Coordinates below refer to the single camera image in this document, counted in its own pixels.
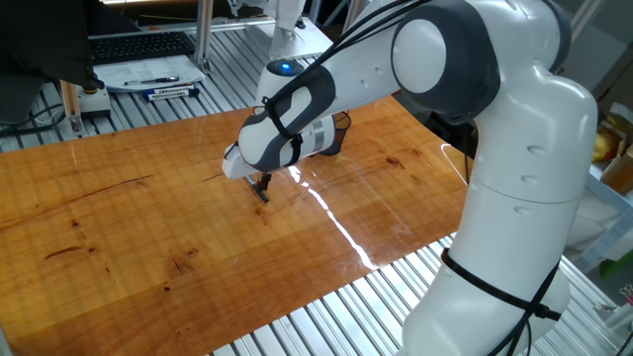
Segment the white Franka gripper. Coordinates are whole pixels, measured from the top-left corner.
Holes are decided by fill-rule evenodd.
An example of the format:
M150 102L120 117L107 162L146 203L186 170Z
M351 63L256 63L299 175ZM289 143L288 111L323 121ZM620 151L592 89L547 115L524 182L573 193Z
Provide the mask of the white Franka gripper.
M232 143L226 148L222 163L222 170L224 175L231 180L237 180L248 176L248 181L254 188L257 188L257 183L250 176L262 174L258 180L258 189L260 192L265 192L268 189L269 182L272 178L270 173L263 173L263 171L255 169L244 160L237 142Z

